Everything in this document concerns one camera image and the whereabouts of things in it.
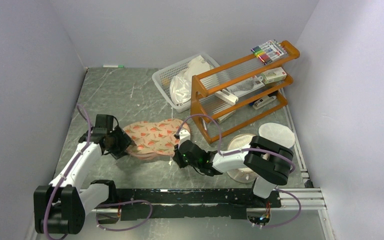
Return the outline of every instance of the white box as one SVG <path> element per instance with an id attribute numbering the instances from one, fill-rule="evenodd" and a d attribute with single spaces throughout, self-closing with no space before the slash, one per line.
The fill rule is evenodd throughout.
<path id="1" fill-rule="evenodd" d="M 263 72 L 261 76 L 264 84 L 271 84 L 284 80 L 287 74 L 283 68 L 276 67 Z"/>

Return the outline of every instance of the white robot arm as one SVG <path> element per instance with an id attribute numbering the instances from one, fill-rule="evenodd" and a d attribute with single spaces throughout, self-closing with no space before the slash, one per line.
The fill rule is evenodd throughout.
<path id="1" fill-rule="evenodd" d="M 134 144 L 118 124 L 113 128 L 114 119 L 111 115 L 96 115 L 89 142 L 86 132 L 61 173 L 49 185 L 36 188 L 33 202 L 34 224 L 38 233 L 45 232 L 44 224 L 47 222 L 48 233 L 77 234 L 83 227 L 86 215 L 94 208 L 103 202 L 116 201 L 116 187 L 111 180 L 95 180 L 80 193 L 89 169 L 105 151 L 119 159 L 126 155 L 126 148 Z M 50 199 L 55 204 L 47 210 Z"/>
<path id="2" fill-rule="evenodd" d="M 268 198 L 277 185 L 288 183 L 293 166 L 293 152 L 261 136 L 254 136 L 251 143 L 229 151 L 205 152 L 179 133 L 173 160 L 180 168 L 192 166 L 207 176 L 220 175 L 232 169 L 250 168 L 259 177 L 253 186 L 254 195 Z"/>

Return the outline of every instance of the round lid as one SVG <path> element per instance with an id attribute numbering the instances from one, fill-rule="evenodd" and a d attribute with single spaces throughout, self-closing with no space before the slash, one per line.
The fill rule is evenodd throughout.
<path id="1" fill-rule="evenodd" d="M 258 135 L 288 149 L 291 149 L 295 143 L 295 134 L 289 127 L 274 122 L 261 125 Z"/>

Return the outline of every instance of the plastic basket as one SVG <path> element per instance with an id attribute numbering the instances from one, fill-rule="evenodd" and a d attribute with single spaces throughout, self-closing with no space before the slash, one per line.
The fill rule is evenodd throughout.
<path id="1" fill-rule="evenodd" d="M 152 80 L 158 88 L 158 90 L 161 92 L 162 96 L 165 98 L 165 100 L 175 109 L 177 112 L 181 113 L 186 110 L 188 110 L 191 107 L 191 101 L 182 104 L 182 105 L 176 105 L 173 103 L 172 98 L 170 96 L 170 83 L 172 82 L 172 79 L 174 76 L 176 76 L 180 71 L 188 68 L 188 63 L 198 57 L 199 55 L 202 56 L 206 60 L 207 63 L 209 63 L 214 68 L 220 67 L 220 65 L 210 56 L 208 56 L 205 53 L 196 54 L 194 56 L 188 57 L 185 60 L 179 61 L 173 65 L 170 65 L 168 67 L 165 67 L 159 71 L 156 71 L 152 75 Z"/>

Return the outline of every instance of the table surface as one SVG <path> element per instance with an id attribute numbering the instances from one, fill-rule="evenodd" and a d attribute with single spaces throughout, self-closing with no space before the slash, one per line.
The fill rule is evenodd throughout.
<path id="1" fill-rule="evenodd" d="M 152 81 L 156 68 L 89 68 L 80 91 L 78 102 L 87 110 L 92 124 L 96 114 L 109 114 L 118 118 L 123 128 L 129 124 L 148 121 L 160 122 L 165 119 L 185 119 L 189 111 L 178 113 L 163 98 Z M 254 110 L 242 107 L 221 124 L 222 130 L 229 129 L 260 113 L 264 109 Z M 283 109 L 257 120 L 222 139 L 221 149 L 226 150 L 233 137 L 239 134 L 258 134 L 258 128 L 265 123 L 278 123 L 288 126 L 288 118 Z M 191 141 L 206 151 L 217 149 L 217 142 L 208 145 L 192 120 Z M 209 132 L 216 134 L 215 126 L 210 125 Z M 71 124 L 56 167 L 55 176 L 60 173 L 73 156 L 79 137 L 87 131 L 87 123 L 77 111 L 73 113 Z M 226 173 L 214 177 L 202 176 L 192 167 L 179 169 L 176 163 L 169 164 L 168 156 L 159 156 L 152 160 L 141 160 L 132 156 L 114 159 L 110 155 L 102 156 L 89 170 L 82 185 L 86 189 L 93 180 L 113 180 L 117 188 L 250 188 L 252 183 L 240 183 Z M 293 162 L 298 166 L 297 158 Z M 289 176 L 287 185 L 282 188 L 304 188 L 299 170 Z"/>
<path id="2" fill-rule="evenodd" d="M 273 211 L 272 224 L 279 224 L 295 215 L 295 211 Z M 105 227 L 123 229 L 142 220 L 119 221 Z M 61 238 L 61 234 L 52 234 Z M 96 227 L 95 215 L 86 216 L 79 234 L 68 235 L 66 240 L 325 240 L 317 210 L 303 210 L 297 220 L 274 228 L 251 227 L 247 220 L 229 217 L 185 217 L 150 219 L 144 225 L 122 232 L 104 231 Z M 47 240 L 39 234 L 37 240 Z"/>

